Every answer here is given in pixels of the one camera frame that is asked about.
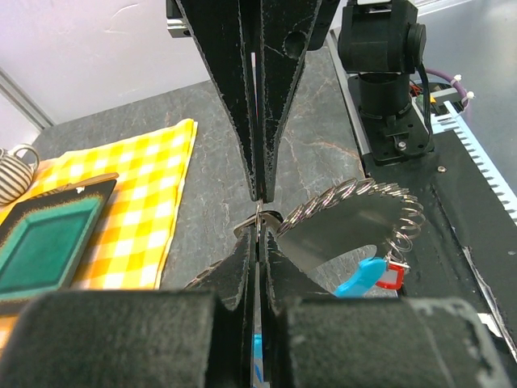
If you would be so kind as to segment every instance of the yellow and white checkered towel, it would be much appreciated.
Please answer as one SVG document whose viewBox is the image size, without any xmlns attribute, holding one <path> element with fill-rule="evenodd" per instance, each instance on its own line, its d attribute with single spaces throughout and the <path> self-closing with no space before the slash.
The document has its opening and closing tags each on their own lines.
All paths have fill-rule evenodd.
<svg viewBox="0 0 517 388">
<path fill-rule="evenodd" d="M 76 271 L 75 289 L 153 289 L 160 285 L 197 123 L 132 137 L 42 162 L 31 188 L 0 213 L 31 196 L 96 175 L 120 177 Z M 0 317 L 0 349 L 15 316 Z"/>
</svg>

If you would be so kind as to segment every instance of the wire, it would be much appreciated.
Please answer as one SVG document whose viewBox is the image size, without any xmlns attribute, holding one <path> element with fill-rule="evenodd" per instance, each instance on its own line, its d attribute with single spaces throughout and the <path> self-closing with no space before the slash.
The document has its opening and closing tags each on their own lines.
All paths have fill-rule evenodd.
<svg viewBox="0 0 517 388">
<path fill-rule="evenodd" d="M 413 97 L 418 97 L 418 95 L 422 93 L 422 89 L 414 85 L 410 85 L 410 93 Z"/>
<path fill-rule="evenodd" d="M 434 70 L 434 69 L 427 69 L 426 73 L 430 74 L 430 75 L 434 75 L 435 77 L 438 77 L 438 78 L 442 78 L 443 80 L 447 81 L 449 85 L 451 85 L 452 87 L 454 87 L 457 90 L 458 94 L 460 95 L 460 97 L 462 99 L 465 99 L 467 97 L 468 92 L 465 90 L 465 88 L 460 83 L 460 80 L 461 80 L 460 75 L 452 77 L 449 74 L 444 73 L 443 71 Z M 469 99 L 466 99 L 465 102 L 463 103 L 463 106 L 466 109 L 468 107 L 468 105 L 469 105 Z"/>
<path fill-rule="evenodd" d="M 422 149 L 422 154 L 426 151 L 425 149 L 431 142 L 433 128 L 431 125 L 431 91 L 429 88 L 429 78 L 427 77 L 426 68 L 423 65 L 423 62 L 417 66 L 418 75 L 422 80 L 422 88 L 423 88 L 423 121 L 424 126 L 427 130 L 427 144 Z"/>
<path fill-rule="evenodd" d="M 416 87 L 417 89 L 421 90 L 422 88 L 417 85 L 417 83 L 415 81 L 413 81 L 412 79 L 410 79 L 410 82 L 413 84 L 414 87 Z"/>
</svg>

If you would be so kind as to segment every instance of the white cable tie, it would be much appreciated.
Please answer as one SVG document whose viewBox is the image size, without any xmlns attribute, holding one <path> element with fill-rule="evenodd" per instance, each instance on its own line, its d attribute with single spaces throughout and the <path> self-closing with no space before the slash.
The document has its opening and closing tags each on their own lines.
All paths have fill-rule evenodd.
<svg viewBox="0 0 517 388">
<path fill-rule="evenodd" d="M 467 95 L 461 99 L 461 104 L 465 106 L 466 103 L 468 103 L 469 100 L 474 99 L 476 96 L 473 91 L 468 91 Z"/>
<path fill-rule="evenodd" d="M 456 74 L 454 78 L 451 80 L 451 86 L 454 86 L 454 84 L 459 81 L 461 81 L 461 74 Z"/>
</svg>

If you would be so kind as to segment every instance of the black cable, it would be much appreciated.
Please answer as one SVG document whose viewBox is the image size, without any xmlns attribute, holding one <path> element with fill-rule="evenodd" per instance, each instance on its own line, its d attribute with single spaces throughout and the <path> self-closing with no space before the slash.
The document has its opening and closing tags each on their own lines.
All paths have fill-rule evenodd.
<svg viewBox="0 0 517 388">
<path fill-rule="evenodd" d="M 431 125 L 431 90 L 429 87 L 429 78 L 427 77 L 426 68 L 423 65 L 423 63 L 417 66 L 417 71 L 422 81 L 423 89 L 423 122 L 427 131 L 427 144 L 423 147 L 423 149 L 425 150 L 431 142 L 431 137 L 433 133 L 433 128 Z"/>
</svg>

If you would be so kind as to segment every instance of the gray stone surface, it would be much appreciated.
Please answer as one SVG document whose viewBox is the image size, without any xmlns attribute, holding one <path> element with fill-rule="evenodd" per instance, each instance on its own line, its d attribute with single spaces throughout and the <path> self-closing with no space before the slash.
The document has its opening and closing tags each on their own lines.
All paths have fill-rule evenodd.
<svg viewBox="0 0 517 388">
<path fill-rule="evenodd" d="M 45 130 L 34 146 L 42 158 L 101 146 L 173 125 L 199 122 L 195 148 L 162 287 L 181 288 L 230 252 L 233 228 L 255 211 L 237 140 L 211 82 L 131 103 Z M 275 202 L 283 215 L 331 184 L 362 176 L 347 111 L 326 47 L 307 54 L 304 75 L 280 146 Z M 327 288 L 346 280 L 367 251 L 311 274 Z"/>
</svg>

